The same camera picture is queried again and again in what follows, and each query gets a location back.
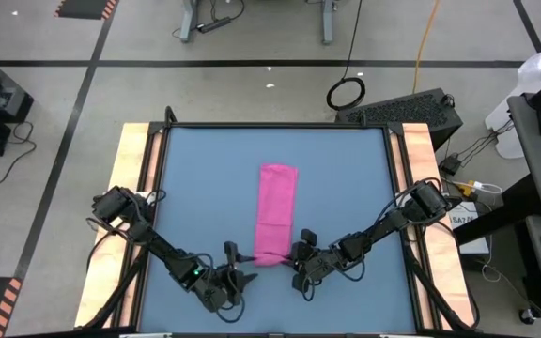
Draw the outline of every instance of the table leg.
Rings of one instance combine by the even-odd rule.
[[[485,237],[505,226],[541,215],[541,201],[531,175],[527,175],[502,194],[504,205],[455,229],[459,245]]]
[[[333,2],[334,0],[323,0],[323,43],[333,42]]]
[[[180,26],[178,38],[182,42],[189,42],[189,35],[197,25],[197,3],[199,0],[183,0],[183,23]]]

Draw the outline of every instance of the cloth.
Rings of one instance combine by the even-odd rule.
[[[258,266],[280,264],[289,255],[297,180],[294,167],[263,164],[260,169],[254,245]]]

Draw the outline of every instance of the metal frame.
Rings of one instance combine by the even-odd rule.
[[[165,167],[166,161],[168,161],[168,147],[169,147],[169,136],[170,132],[173,128],[202,128],[202,129],[252,129],[252,128],[261,128],[261,129],[314,129],[314,130],[361,130],[361,129],[381,129],[383,134],[383,140],[385,144],[385,152],[388,159],[388,167],[389,167],[389,173],[390,177],[392,179],[392,189],[394,194],[399,193],[399,184],[398,184],[398,177],[397,172],[395,170],[395,160],[394,160],[394,148],[392,147],[391,139],[390,139],[390,133],[392,130],[389,128],[388,124],[355,124],[355,123],[342,123],[342,124],[334,124],[334,123],[234,123],[234,122],[219,122],[219,123],[201,123],[201,122],[171,122],[171,121],[164,121],[164,122],[152,122],[149,126],[148,136],[147,136],[147,142],[146,142],[146,154],[144,155],[142,167],[141,167],[141,173],[139,176],[139,186],[138,188],[143,189],[145,185],[145,179],[147,177],[147,164],[149,163],[151,154],[151,148],[153,145],[153,138],[155,137],[155,134],[157,132],[162,133],[162,139],[160,144],[160,150],[158,153],[158,161],[156,164],[156,173],[154,174],[154,184],[153,184],[153,190],[157,190],[161,187],[162,183],[162,173],[163,168]],[[404,173],[405,173],[405,179],[407,181],[407,185],[412,184],[411,179],[411,171],[410,171],[410,162],[408,159],[408,154],[406,152],[406,145],[404,137],[401,133],[396,133],[396,137],[398,139],[398,143],[400,144],[399,151],[402,158],[402,165],[404,167]],[[154,210],[154,224],[157,221],[157,212]],[[416,229],[417,231],[417,238],[420,237],[420,230]],[[408,239],[408,233],[406,231],[400,232],[400,240],[402,245],[402,250],[404,252],[405,245],[410,245],[409,239]],[[425,269],[429,269],[428,265],[428,256],[426,251],[425,242],[423,240],[418,240],[417,243],[419,244],[418,252],[420,255],[420,259],[423,262],[423,266]],[[125,248],[125,255],[123,260],[123,266],[122,270],[120,272],[120,276],[124,276],[126,274],[126,271],[128,270],[130,264],[131,264],[131,258],[133,254],[134,248],[131,245],[127,245]],[[129,325],[134,326],[135,328],[139,328],[139,325],[141,324],[141,308],[142,308],[142,301],[143,301],[143,294],[146,286],[146,276],[147,276],[147,270],[148,270],[149,263],[147,263],[146,268],[140,271],[136,277],[136,284],[135,284],[135,291],[133,295],[132,300],[132,307],[131,307],[131,319]],[[407,282],[409,284],[409,291],[410,291],[410,305],[413,315],[413,321],[416,331],[421,330],[427,330],[424,326],[423,322],[423,314],[421,312],[421,305],[419,300],[419,294],[417,290],[417,284],[416,284],[416,278],[412,272],[412,270],[409,267],[409,264],[407,260],[405,260],[405,266],[406,266],[406,274],[407,274]],[[120,314],[122,313],[122,306],[124,305],[123,302],[121,302],[118,307],[115,310],[115,314],[113,319],[119,318]],[[431,316],[433,319],[434,328],[439,328],[441,330],[441,323],[440,323],[440,316],[437,310],[437,307],[433,302],[429,302],[429,307],[431,310]],[[112,322],[112,326],[117,326],[118,320]]]
[[[323,44],[333,42],[333,9],[335,0],[322,0],[322,21],[323,21]],[[197,26],[197,9],[199,0],[183,0],[183,22],[180,26],[178,38],[182,42],[189,42],[191,32]]]

